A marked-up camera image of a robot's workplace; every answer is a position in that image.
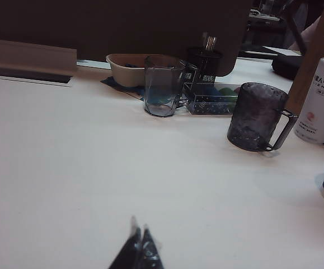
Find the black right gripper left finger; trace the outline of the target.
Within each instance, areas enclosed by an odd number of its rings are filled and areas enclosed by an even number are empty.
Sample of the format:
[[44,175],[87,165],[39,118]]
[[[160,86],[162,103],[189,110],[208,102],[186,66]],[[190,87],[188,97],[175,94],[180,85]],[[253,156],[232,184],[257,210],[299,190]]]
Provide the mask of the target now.
[[142,231],[135,216],[130,220],[130,234],[109,268],[136,268],[142,243]]

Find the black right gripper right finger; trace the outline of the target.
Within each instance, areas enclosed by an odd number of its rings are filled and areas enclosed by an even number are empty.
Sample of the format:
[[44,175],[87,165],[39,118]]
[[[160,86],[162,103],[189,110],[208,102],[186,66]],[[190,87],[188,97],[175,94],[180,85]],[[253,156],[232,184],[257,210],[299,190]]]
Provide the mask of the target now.
[[141,242],[139,268],[143,269],[163,269],[164,265],[159,255],[157,245],[153,239],[148,225],[144,226]]

